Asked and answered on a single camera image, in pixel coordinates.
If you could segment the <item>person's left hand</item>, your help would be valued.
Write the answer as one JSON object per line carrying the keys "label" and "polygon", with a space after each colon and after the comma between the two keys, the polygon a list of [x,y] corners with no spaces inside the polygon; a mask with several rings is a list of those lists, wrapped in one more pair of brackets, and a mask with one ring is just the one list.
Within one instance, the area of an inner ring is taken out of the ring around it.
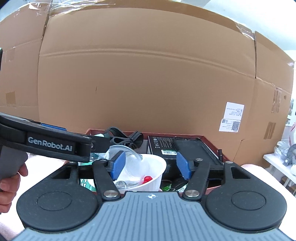
{"label": "person's left hand", "polygon": [[21,176],[28,175],[28,169],[25,164],[21,166],[18,172],[10,178],[1,180],[0,192],[0,210],[1,213],[7,213],[10,210],[11,203],[20,187]]}

